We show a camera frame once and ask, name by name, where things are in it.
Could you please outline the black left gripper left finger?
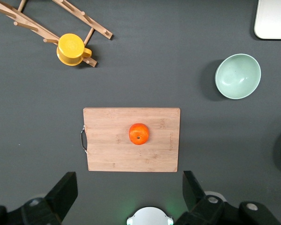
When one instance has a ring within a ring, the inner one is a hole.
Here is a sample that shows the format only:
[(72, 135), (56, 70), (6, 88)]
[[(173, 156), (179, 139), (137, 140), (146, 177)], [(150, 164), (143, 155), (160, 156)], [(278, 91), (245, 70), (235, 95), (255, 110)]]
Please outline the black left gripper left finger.
[(67, 172), (45, 197), (21, 207), (25, 225), (60, 225), (78, 196), (75, 172)]

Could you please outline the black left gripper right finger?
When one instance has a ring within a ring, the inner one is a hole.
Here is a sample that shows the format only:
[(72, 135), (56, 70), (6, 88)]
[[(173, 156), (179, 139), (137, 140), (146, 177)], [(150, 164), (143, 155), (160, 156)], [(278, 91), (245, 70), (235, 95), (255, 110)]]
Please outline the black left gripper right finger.
[(183, 172), (183, 198), (188, 211), (175, 222), (177, 225), (216, 225), (224, 210), (224, 201), (207, 195), (192, 171)]

